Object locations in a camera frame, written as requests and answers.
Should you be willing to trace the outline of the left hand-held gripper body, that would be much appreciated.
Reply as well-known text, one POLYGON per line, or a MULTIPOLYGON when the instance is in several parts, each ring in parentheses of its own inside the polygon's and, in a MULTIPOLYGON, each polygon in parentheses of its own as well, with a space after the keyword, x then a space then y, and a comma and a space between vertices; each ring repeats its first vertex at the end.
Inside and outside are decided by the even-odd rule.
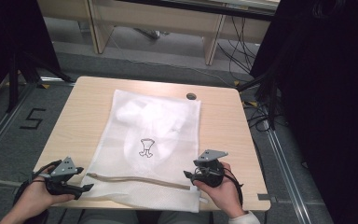
POLYGON ((63 161, 48 172, 46 178, 46 188, 52 195, 71 194, 78 200, 82 193, 76 192, 75 187, 68 184, 68 180, 75 175, 75 164, 70 157, 66 157, 63 161))

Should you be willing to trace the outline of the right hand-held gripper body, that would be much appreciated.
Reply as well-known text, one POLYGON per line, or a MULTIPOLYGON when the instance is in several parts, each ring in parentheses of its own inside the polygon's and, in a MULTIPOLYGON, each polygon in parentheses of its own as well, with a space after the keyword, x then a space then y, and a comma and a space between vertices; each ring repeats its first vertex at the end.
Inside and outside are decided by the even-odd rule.
POLYGON ((213 149, 206 149, 197 160, 203 161, 202 166, 196 166, 195 173, 200 182, 205 183, 207 186, 215 188, 218 187, 224 177, 224 166, 219 161, 220 158, 227 156, 225 151, 218 151, 213 149))

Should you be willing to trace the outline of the white mesh laundry bag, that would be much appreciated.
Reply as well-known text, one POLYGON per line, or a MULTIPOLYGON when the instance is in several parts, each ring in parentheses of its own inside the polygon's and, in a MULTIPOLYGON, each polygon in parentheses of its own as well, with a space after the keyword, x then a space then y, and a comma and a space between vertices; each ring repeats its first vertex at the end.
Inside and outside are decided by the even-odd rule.
POLYGON ((200 191, 184 175, 199 156, 200 102, 114 92, 83 196, 127 206, 197 213, 200 191))

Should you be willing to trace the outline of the person's right hand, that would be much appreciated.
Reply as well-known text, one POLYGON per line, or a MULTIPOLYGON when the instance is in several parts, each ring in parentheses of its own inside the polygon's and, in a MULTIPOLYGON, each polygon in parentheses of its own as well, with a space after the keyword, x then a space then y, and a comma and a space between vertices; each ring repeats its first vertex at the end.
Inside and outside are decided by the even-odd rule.
POLYGON ((234 219, 247 215, 247 212, 242 209, 235 184, 226 176, 221 185, 215 188, 198 180, 195 180, 193 184, 206 192, 213 200, 214 204, 224 211, 229 218, 234 219))

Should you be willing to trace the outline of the person's left hand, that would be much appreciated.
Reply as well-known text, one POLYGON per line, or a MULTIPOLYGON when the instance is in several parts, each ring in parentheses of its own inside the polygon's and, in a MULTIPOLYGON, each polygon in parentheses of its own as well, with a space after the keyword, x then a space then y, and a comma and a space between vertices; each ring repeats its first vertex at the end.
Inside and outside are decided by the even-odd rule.
POLYGON ((75 198, 72 194, 51 195, 42 180, 33 181, 15 204, 18 217, 27 219, 37 216, 53 204, 66 203, 75 198))

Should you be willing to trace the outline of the person's legs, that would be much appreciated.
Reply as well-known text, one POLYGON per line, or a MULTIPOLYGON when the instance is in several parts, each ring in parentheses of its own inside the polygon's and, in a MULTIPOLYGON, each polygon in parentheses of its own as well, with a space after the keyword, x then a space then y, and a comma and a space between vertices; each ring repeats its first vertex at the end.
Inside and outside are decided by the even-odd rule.
POLYGON ((213 224, 211 212, 86 210, 77 224, 213 224))

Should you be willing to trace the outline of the white garment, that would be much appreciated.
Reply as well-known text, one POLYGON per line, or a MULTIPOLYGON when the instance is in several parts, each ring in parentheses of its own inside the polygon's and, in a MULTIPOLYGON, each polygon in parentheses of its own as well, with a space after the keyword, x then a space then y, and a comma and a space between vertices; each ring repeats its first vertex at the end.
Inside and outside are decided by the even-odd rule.
POLYGON ((178 145, 185 122, 169 109, 175 104, 130 100, 116 112, 124 125, 124 155, 132 163, 156 166, 165 162, 178 145))

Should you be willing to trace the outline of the black metal stand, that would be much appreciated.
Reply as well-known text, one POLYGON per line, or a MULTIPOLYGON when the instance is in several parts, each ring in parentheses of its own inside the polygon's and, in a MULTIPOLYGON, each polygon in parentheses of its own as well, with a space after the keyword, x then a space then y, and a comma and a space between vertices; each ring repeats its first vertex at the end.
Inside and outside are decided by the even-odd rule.
POLYGON ((21 72, 27 83, 39 83, 41 76, 38 75, 36 68, 41 67, 65 82, 74 83, 75 81, 47 62, 39 59, 32 53, 26 51, 14 52, 9 59, 9 101, 7 113, 11 112, 19 101, 19 75, 21 72))

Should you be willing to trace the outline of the black curtain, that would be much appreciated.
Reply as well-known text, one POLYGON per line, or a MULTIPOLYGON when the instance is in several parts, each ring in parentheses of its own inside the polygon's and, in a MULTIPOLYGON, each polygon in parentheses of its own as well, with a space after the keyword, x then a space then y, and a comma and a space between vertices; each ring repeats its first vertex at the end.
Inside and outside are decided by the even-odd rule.
POLYGON ((0 0, 0 83, 10 58, 24 51, 61 69, 37 0, 0 0))
POLYGON ((251 74, 281 91, 334 224, 358 224, 358 0, 281 0, 251 74))

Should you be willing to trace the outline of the light wooden desk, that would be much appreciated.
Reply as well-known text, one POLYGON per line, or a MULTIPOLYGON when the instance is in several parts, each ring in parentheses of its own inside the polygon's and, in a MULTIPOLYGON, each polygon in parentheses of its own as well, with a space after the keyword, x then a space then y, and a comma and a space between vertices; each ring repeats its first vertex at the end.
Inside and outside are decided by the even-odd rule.
POLYGON ((83 21, 89 25, 94 51, 103 53, 117 26, 200 36, 205 63, 211 65, 219 39, 242 35, 247 43, 260 44, 268 21, 206 12, 147 6, 118 0, 37 0, 48 18, 83 21))

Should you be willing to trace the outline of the metal floor rail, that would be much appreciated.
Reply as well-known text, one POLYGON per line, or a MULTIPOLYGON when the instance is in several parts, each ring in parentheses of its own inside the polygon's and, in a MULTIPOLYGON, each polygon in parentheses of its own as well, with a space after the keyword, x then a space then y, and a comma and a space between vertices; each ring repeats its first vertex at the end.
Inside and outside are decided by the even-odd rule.
POLYGON ((11 126, 15 118, 20 113, 20 110, 23 107, 24 102, 35 90, 35 88, 36 88, 35 84, 27 84, 20 94, 18 103, 9 112, 6 112, 6 114, 0 120, 0 141, 7 133, 9 127, 11 126))
POLYGON ((294 180, 287 159, 283 153, 281 142, 279 141, 278 135, 274 130, 268 131, 268 140, 270 141, 273 153, 282 174, 282 179, 285 183, 292 205, 295 209, 298 222, 300 224, 312 224, 308 207, 306 206, 303 197, 296 185, 296 181, 294 180))

